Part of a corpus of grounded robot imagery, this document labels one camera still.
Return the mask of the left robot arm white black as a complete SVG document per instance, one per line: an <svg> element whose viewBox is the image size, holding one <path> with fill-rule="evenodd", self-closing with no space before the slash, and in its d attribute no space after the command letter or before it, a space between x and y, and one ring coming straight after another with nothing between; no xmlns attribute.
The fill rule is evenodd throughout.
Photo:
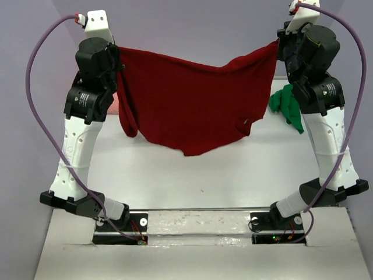
<svg viewBox="0 0 373 280"><path fill-rule="evenodd" d="M123 230L129 223L129 206L87 187L93 149L118 89L117 73L123 69L119 48L113 41L87 38L79 44L75 60L78 72L64 107L64 156L40 202Z"/></svg>

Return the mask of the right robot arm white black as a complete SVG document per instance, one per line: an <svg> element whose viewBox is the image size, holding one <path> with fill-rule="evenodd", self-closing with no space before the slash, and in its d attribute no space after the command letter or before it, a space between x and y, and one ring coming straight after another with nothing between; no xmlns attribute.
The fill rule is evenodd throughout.
<svg viewBox="0 0 373 280"><path fill-rule="evenodd" d="M367 191L369 185L359 178L349 150L341 150L346 139L345 99L341 83L328 73L340 50L335 33L310 22L291 31L290 22L285 22L277 37L277 58L285 64L319 169L318 178L271 205L269 224L281 229L307 207L335 205Z"/></svg>

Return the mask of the red t-shirt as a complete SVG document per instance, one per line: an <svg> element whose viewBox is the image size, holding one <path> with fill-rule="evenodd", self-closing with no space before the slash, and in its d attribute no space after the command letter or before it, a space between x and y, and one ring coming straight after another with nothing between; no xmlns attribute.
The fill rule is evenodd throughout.
<svg viewBox="0 0 373 280"><path fill-rule="evenodd" d="M198 156L251 133L268 105L276 41L216 67L120 49L119 121L129 137Z"/></svg>

